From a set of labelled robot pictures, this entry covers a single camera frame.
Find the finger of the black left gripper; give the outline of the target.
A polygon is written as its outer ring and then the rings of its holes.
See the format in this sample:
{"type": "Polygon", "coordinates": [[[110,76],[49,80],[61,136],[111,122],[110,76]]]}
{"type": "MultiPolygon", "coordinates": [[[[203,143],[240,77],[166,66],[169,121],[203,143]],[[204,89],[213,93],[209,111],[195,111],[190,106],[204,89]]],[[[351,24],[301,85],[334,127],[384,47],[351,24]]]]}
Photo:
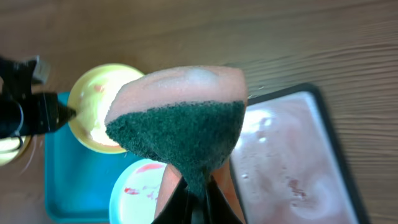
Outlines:
{"type": "Polygon", "coordinates": [[[39,133],[53,133],[76,117],[76,111],[59,101],[56,93],[39,94],[39,133]]]}

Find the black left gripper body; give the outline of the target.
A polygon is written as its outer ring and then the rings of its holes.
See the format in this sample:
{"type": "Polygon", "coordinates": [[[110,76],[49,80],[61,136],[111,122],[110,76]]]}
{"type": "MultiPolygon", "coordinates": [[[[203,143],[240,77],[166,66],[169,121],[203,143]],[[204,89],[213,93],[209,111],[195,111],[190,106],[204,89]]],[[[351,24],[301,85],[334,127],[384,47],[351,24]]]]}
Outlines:
{"type": "Polygon", "coordinates": [[[27,60],[1,57],[1,137],[14,137],[22,128],[19,103],[32,94],[33,85],[43,85],[50,73],[40,56],[27,60]]]}

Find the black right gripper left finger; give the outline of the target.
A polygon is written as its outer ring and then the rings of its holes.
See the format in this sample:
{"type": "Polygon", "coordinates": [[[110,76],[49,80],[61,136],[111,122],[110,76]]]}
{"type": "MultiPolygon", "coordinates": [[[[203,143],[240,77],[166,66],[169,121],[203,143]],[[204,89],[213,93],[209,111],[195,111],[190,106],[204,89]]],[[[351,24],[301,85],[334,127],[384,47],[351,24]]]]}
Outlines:
{"type": "Polygon", "coordinates": [[[189,193],[187,183],[182,178],[163,210],[153,220],[152,224],[190,224],[188,212],[189,193]]]}

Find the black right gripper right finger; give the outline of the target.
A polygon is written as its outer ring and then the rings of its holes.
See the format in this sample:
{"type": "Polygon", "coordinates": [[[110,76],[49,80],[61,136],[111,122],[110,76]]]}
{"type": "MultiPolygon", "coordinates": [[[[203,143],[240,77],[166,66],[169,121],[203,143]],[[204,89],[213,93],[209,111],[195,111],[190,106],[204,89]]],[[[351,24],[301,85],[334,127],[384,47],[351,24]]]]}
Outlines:
{"type": "Polygon", "coordinates": [[[206,185],[205,223],[243,224],[229,206],[213,176],[206,185]]]}

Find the yellow plate with ketchup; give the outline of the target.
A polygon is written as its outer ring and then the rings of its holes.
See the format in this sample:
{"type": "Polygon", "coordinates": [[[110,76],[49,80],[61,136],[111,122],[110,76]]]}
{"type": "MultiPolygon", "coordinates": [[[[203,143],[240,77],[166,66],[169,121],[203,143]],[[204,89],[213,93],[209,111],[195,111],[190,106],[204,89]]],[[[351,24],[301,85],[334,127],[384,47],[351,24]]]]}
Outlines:
{"type": "Polygon", "coordinates": [[[19,158],[27,149],[30,140],[30,136],[1,139],[0,166],[4,166],[19,158]]]}

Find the pink green scrub sponge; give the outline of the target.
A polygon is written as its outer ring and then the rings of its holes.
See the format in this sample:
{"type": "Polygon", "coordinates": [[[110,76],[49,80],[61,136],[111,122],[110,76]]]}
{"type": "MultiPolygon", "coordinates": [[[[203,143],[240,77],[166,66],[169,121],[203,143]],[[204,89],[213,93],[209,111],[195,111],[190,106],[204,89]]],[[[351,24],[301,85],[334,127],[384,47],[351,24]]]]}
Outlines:
{"type": "MultiPolygon", "coordinates": [[[[211,176],[221,191],[230,182],[228,161],[247,103],[244,73],[231,67],[170,68],[122,86],[105,117],[106,134],[125,150],[166,164],[155,218],[184,178],[190,223],[205,223],[206,185],[211,176]]],[[[236,214],[234,188],[222,193],[236,214]]]]}

